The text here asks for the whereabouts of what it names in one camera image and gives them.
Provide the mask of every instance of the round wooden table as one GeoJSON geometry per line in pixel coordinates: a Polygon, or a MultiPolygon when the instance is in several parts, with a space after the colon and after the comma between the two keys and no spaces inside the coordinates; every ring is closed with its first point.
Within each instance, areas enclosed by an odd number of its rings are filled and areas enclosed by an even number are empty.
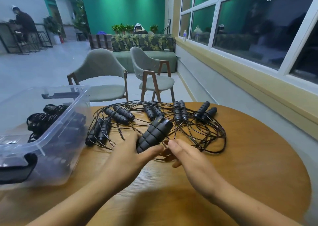
{"type": "MultiPolygon", "coordinates": [[[[188,102],[186,107],[197,110],[201,104],[188,102]]],[[[235,187],[301,222],[310,203],[311,186],[300,157],[280,135],[255,118],[225,106],[214,106],[215,118],[225,128],[228,143],[223,153],[206,156],[235,187]]],[[[92,113],[98,108],[92,107],[92,113]]],[[[134,114],[146,119],[144,113],[134,114]]],[[[121,141],[114,128],[110,137],[121,141]]],[[[181,134],[177,138],[188,140],[181,134]]],[[[221,143],[219,139],[209,148],[217,148],[221,143]]],[[[97,146],[85,148],[65,185],[0,192],[0,224],[18,226],[34,220],[87,184],[108,156],[109,152],[97,146]]],[[[149,162],[137,179],[110,199],[88,225],[236,225],[191,187],[182,167],[171,165],[149,162]]]]}

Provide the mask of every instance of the person's left hand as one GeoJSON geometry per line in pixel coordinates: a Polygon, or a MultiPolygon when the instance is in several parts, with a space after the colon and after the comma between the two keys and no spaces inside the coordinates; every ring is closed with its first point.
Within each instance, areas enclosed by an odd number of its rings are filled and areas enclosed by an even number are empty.
{"type": "Polygon", "coordinates": [[[164,150],[162,145],[156,145],[137,154],[136,143],[139,137],[139,133],[132,132],[122,144],[117,145],[98,176],[99,180],[113,185],[114,194],[128,187],[141,169],[164,150]]]}

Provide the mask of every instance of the person's right hand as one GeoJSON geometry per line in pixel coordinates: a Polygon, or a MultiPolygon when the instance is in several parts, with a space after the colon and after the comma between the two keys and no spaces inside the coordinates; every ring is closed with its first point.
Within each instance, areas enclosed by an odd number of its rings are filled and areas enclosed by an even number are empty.
{"type": "Polygon", "coordinates": [[[219,189],[227,184],[206,156],[185,141],[169,140],[162,156],[166,156],[165,161],[177,159],[173,167],[182,165],[193,188],[212,203],[219,189]]]}

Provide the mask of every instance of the water bottle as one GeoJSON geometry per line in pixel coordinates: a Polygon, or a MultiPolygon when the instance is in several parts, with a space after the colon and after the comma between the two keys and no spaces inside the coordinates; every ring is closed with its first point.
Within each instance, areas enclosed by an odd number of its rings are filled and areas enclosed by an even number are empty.
{"type": "Polygon", "coordinates": [[[183,42],[185,42],[186,38],[187,38],[187,31],[185,30],[183,32],[183,42]]]}

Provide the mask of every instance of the chair seat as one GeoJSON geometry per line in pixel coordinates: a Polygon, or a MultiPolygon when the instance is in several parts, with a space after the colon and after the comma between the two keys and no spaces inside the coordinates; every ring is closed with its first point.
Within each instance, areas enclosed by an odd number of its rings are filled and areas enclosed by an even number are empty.
{"type": "Polygon", "coordinates": [[[89,101],[100,102],[122,98],[125,94],[125,86],[122,85],[102,85],[93,86],[89,89],[89,101]]]}
{"type": "MultiPolygon", "coordinates": [[[[157,83],[158,83],[158,88],[159,91],[165,91],[173,87],[175,80],[172,79],[171,77],[168,76],[163,76],[163,75],[156,75],[157,78],[157,83]]],[[[152,79],[152,76],[147,78],[147,83],[146,83],[146,90],[147,91],[154,91],[155,86],[154,86],[154,81],[152,79]]]]}

